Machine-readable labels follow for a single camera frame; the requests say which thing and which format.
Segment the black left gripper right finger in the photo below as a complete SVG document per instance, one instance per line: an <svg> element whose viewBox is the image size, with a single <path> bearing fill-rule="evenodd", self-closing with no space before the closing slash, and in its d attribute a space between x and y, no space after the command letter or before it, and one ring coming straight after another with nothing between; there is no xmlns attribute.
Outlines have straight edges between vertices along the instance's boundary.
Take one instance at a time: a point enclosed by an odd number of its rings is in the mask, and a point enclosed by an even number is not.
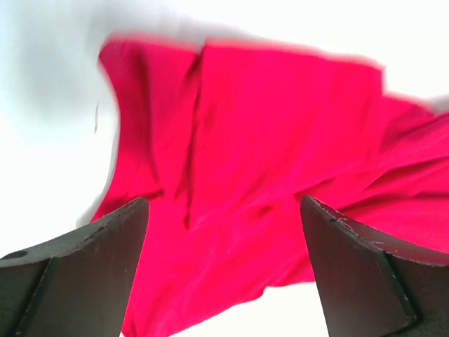
<svg viewBox="0 0 449 337"><path fill-rule="evenodd" d="M448 335L448 254L313 197L300 215L329 336Z"/></svg>

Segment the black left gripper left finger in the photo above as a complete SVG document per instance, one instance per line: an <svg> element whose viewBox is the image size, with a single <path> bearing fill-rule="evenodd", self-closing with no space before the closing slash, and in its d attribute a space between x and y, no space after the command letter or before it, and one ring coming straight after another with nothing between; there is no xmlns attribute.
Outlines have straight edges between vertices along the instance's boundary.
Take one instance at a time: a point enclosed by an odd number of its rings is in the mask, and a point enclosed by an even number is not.
<svg viewBox="0 0 449 337"><path fill-rule="evenodd" d="M1 258L1 335L119 336L148 220L137 198Z"/></svg>

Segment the red t shirt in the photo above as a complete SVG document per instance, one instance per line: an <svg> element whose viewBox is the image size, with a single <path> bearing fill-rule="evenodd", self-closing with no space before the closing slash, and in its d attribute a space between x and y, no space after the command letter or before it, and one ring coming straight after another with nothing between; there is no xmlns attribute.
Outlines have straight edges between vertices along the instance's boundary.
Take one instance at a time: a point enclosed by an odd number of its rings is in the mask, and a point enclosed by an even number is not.
<svg viewBox="0 0 449 337"><path fill-rule="evenodd" d="M137 197L151 213L126 336L171 336L268 286L312 281L305 195L448 250L448 115L384 92L379 68L273 46L118 37L99 60L120 136L95 215Z"/></svg>

